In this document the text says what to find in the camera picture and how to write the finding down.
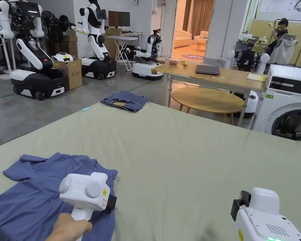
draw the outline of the person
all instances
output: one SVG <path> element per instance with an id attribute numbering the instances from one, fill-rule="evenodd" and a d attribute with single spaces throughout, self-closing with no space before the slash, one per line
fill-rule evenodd
<path id="1" fill-rule="evenodd" d="M 278 27 L 273 29 L 272 36 L 275 40 L 264 48 L 265 52 L 268 55 L 271 55 L 271 53 L 273 52 L 273 49 L 275 48 L 276 43 L 278 42 L 278 39 L 280 39 L 281 36 L 283 36 L 284 34 L 288 33 L 288 25 L 288 20 L 286 18 L 282 18 L 278 24 Z"/>
<path id="2" fill-rule="evenodd" d="M 86 220 L 74 220 L 69 213 L 61 213 L 54 224 L 51 235 L 45 241 L 76 241 L 85 232 L 92 230 Z"/>

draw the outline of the beige sofa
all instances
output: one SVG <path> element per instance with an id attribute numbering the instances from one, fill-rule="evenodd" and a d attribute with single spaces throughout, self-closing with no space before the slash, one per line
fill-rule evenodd
<path id="1" fill-rule="evenodd" d="M 197 40 L 198 39 L 204 39 L 206 37 L 207 39 L 207 36 L 209 35 L 209 32 L 208 31 L 201 31 L 200 35 L 199 36 L 194 36 L 194 43 L 197 43 Z"/>
<path id="2" fill-rule="evenodd" d="M 180 29 L 175 30 L 174 48 L 188 46 L 190 45 L 191 41 L 192 41 L 191 33 Z"/>

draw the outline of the blue t-shirt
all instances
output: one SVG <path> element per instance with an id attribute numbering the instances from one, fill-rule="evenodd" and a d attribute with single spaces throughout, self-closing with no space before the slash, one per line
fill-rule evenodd
<path id="1" fill-rule="evenodd" d="M 90 175 L 106 173 L 106 184 L 114 195 L 116 170 L 103 168 L 87 156 L 56 153 L 50 158 L 22 155 L 3 174 L 20 181 L 0 195 L 0 240 L 45 240 L 52 232 L 60 213 L 71 213 L 73 206 L 59 199 L 61 180 L 70 173 Z M 90 222 L 92 231 L 83 241 L 111 241 L 115 229 L 115 211 L 95 211 Z"/>

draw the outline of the green floor line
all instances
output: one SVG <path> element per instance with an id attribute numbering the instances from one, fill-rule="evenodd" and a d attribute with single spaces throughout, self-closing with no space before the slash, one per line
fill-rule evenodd
<path id="1" fill-rule="evenodd" d="M 141 84 L 141 85 L 138 85 L 137 87 L 135 87 L 135 88 L 129 90 L 128 92 L 132 92 L 132 91 L 134 91 L 134 90 L 137 90 L 138 88 L 140 88 L 140 87 L 142 87 L 142 86 L 144 86 L 144 85 L 146 85 L 146 84 L 148 84 L 148 83 L 143 83 L 143 84 Z"/>
<path id="2" fill-rule="evenodd" d="M 15 94 L 8 94 L 8 95 L 0 96 L 0 99 L 5 98 L 5 97 L 9 97 L 9 96 L 13 96 L 13 95 L 15 95 Z"/>

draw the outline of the round rug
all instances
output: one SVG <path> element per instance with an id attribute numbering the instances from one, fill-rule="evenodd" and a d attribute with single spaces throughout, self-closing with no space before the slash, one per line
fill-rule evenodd
<path id="1" fill-rule="evenodd" d="M 191 59 L 204 59 L 204 56 L 201 55 L 194 55 L 194 54 L 183 54 L 182 57 L 184 58 L 191 58 Z"/>

